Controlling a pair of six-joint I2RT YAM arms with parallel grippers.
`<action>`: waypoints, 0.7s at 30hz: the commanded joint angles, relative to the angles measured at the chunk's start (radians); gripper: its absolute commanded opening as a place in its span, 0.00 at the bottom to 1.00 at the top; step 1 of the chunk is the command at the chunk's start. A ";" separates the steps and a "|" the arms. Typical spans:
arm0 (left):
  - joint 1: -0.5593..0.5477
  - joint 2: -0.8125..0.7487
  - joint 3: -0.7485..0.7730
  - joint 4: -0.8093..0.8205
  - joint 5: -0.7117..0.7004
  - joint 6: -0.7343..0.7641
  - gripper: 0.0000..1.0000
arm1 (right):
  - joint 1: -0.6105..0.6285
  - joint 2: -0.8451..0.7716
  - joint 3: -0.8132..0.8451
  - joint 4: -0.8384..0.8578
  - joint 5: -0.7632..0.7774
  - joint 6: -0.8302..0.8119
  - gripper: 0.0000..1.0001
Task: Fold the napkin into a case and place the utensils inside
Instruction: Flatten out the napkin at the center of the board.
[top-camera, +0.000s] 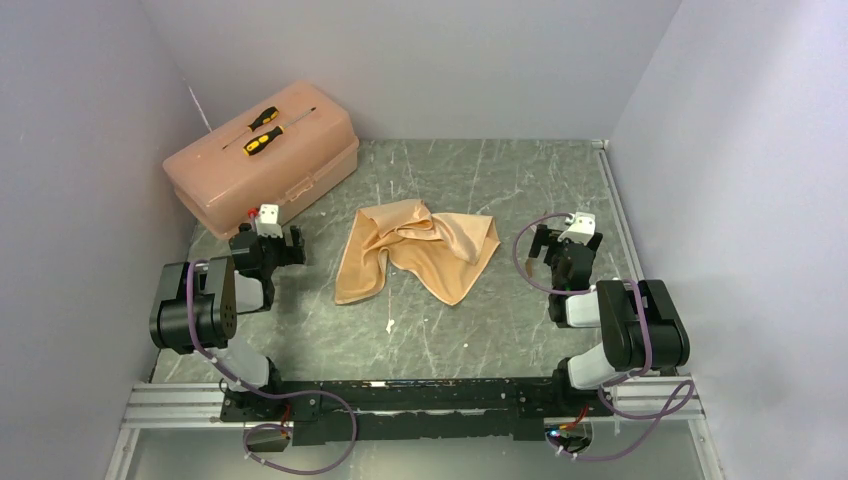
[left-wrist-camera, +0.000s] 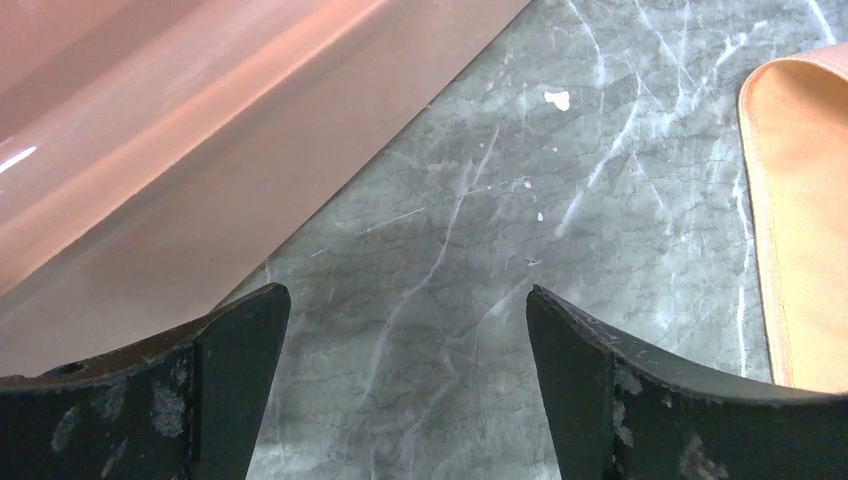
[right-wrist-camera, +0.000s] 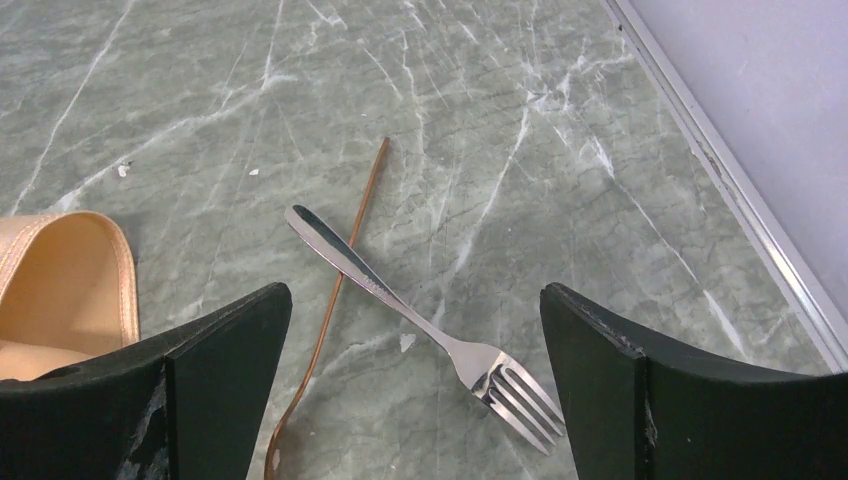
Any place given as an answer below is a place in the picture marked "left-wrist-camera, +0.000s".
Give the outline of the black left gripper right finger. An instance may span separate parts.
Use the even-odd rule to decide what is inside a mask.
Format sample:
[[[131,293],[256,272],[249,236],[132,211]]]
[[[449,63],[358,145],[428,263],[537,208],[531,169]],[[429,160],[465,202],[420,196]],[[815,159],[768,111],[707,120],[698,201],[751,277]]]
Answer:
[[[847,398],[687,360],[535,286],[526,320],[565,479],[843,479]]]

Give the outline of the orange cloth napkin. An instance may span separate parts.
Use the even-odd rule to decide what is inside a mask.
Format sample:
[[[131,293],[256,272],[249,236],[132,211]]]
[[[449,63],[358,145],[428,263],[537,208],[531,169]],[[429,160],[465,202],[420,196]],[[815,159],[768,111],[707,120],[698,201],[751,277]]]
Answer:
[[[738,114],[774,380],[847,389],[847,47],[769,61]]]

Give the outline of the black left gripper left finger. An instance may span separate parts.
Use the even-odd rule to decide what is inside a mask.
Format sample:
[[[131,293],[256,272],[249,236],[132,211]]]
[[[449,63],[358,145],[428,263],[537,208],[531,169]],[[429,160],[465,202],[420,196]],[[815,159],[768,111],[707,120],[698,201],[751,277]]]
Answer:
[[[199,319],[1,380],[5,479],[242,479],[291,310],[268,284]]]

